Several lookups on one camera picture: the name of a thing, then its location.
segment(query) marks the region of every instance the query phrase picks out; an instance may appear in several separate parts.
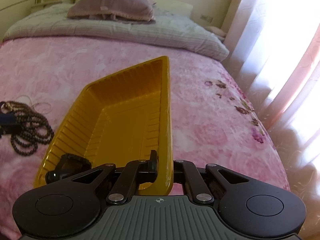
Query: pink pillow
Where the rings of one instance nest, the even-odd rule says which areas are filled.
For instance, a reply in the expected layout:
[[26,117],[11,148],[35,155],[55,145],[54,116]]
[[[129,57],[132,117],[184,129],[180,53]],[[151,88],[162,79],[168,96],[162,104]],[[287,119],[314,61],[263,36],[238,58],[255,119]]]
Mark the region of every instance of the pink pillow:
[[154,19],[153,4],[153,0],[80,0],[70,8],[67,16],[113,20],[122,17],[149,22]]

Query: black object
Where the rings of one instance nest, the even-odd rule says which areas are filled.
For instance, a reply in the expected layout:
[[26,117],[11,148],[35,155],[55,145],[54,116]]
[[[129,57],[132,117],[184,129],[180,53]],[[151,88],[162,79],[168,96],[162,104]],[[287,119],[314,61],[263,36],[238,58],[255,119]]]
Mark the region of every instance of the black object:
[[6,134],[19,134],[22,126],[17,123],[17,118],[13,113],[0,113],[0,137]]
[[136,196],[156,166],[153,151],[149,161],[107,163],[26,192],[12,211],[22,239],[299,239],[306,208],[293,193],[176,160],[174,182],[186,195]]
[[45,182],[49,184],[90,169],[91,163],[86,158],[67,153],[62,155],[54,171],[47,172]]
[[0,114],[0,135],[10,134],[12,148],[21,156],[32,155],[38,143],[46,145],[53,139],[54,132],[48,120],[24,103],[2,101]]

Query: gray gripper base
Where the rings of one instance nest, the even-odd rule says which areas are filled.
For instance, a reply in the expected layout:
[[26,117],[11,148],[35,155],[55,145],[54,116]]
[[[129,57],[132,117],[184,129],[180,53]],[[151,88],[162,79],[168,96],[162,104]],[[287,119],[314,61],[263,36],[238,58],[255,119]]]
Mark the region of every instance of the gray gripper base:
[[[228,229],[210,207],[187,196],[133,196],[109,207],[102,218],[68,240],[248,240]],[[33,240],[23,236],[21,240]],[[296,235],[286,240],[299,240]]]

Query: yellow tray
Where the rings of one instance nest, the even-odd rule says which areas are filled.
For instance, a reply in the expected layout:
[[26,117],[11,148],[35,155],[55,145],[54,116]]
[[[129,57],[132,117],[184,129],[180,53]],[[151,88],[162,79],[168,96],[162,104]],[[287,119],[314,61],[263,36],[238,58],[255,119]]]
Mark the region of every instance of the yellow tray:
[[34,187],[60,157],[72,153],[92,167],[149,159],[158,152],[158,177],[140,185],[140,195],[167,195],[173,184],[168,57],[159,57],[87,85],[55,134],[36,175]]

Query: white curtain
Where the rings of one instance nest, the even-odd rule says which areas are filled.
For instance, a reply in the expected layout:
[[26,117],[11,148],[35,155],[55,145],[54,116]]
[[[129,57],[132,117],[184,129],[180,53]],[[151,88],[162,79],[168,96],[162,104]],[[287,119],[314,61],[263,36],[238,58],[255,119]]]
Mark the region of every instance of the white curtain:
[[255,107],[292,192],[307,206],[301,236],[315,236],[320,232],[320,0],[238,1],[224,42],[230,55],[222,63]]

